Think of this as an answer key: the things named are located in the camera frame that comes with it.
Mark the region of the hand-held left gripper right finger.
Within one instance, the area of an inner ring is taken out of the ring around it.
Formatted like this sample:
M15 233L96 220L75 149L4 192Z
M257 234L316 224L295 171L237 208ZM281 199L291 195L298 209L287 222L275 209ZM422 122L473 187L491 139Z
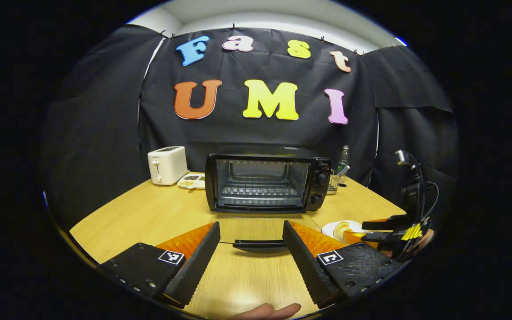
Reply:
M291 220L282 237L319 308L359 300L406 267L366 242L346 244Z

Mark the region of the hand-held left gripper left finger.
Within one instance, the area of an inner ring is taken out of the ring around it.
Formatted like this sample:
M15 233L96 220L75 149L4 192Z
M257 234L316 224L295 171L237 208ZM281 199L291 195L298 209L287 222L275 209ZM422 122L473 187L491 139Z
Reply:
M156 246L135 243L102 263L100 270L143 296L184 308L220 239L220 224L214 221Z

